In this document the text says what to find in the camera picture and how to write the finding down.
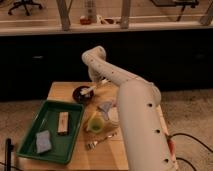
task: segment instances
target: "wooden block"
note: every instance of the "wooden block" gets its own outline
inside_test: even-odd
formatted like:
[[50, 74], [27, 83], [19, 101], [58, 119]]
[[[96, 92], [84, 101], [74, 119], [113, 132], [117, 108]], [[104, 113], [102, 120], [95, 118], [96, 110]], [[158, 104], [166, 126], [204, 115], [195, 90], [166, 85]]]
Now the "wooden block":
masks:
[[58, 135], [67, 135], [69, 127], [69, 113], [60, 112], [58, 119]]

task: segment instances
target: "fork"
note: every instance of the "fork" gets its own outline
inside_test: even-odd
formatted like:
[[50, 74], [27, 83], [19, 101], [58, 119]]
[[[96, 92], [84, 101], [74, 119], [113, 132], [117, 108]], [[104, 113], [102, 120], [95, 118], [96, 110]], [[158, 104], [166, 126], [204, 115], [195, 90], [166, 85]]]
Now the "fork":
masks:
[[112, 137], [114, 137], [115, 135], [117, 135], [117, 132], [113, 132], [112, 134], [107, 135], [107, 136], [104, 137], [103, 139], [88, 142], [88, 143], [85, 145], [85, 147], [86, 147], [87, 150], [94, 149], [99, 143], [101, 143], [101, 142], [107, 140], [108, 138], [112, 138]]

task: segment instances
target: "floor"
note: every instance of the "floor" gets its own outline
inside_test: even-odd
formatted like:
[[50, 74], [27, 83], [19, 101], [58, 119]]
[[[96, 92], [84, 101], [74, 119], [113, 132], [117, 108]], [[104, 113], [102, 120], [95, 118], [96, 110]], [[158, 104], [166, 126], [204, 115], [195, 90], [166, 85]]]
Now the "floor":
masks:
[[[0, 4], [0, 29], [29, 28], [29, 27], [54, 27], [61, 26], [56, 0], [35, 0], [42, 4], [43, 9], [28, 6], [31, 15], [26, 16], [23, 7], [15, 9], [13, 15], [8, 15], [8, 10], [15, 0], [5, 0]], [[187, 6], [181, 21], [198, 21], [208, 9], [212, 0], [200, 0], [196, 8]], [[122, 0], [96, 0], [97, 14], [103, 18], [117, 18], [121, 16]], [[176, 22], [182, 6], [157, 7], [151, 0], [132, 0], [130, 23]], [[84, 0], [74, 0], [69, 17], [72, 24], [79, 24], [80, 17], [84, 15]]]
[[[42, 100], [0, 102], [0, 161], [4, 161], [5, 139], [17, 143], [25, 135]], [[213, 89], [162, 92], [161, 107], [170, 134], [188, 133], [213, 149]], [[198, 171], [213, 170], [213, 155], [191, 138], [173, 138], [177, 157], [189, 160]], [[192, 170], [179, 161], [181, 171]]]

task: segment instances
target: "black bowl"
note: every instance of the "black bowl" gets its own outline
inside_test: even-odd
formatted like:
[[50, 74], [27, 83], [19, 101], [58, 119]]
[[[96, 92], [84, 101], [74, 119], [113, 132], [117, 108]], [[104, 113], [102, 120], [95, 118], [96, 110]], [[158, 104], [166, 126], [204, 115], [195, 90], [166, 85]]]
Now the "black bowl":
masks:
[[92, 97], [94, 96], [94, 92], [93, 91], [90, 91], [88, 94], [85, 94], [85, 95], [81, 95], [81, 90], [85, 89], [85, 88], [89, 88], [88, 86], [80, 86], [78, 88], [76, 88], [74, 91], [73, 91], [73, 94], [72, 94], [72, 97], [73, 99], [77, 102], [77, 103], [81, 103], [81, 104], [88, 104]]

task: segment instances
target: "blue sponge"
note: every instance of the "blue sponge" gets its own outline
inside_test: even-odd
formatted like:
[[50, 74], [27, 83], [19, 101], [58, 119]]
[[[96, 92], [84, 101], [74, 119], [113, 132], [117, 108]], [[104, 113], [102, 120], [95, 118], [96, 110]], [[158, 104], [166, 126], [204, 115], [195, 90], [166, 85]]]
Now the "blue sponge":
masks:
[[48, 130], [36, 134], [36, 147], [38, 154], [49, 151], [52, 148], [50, 132]]

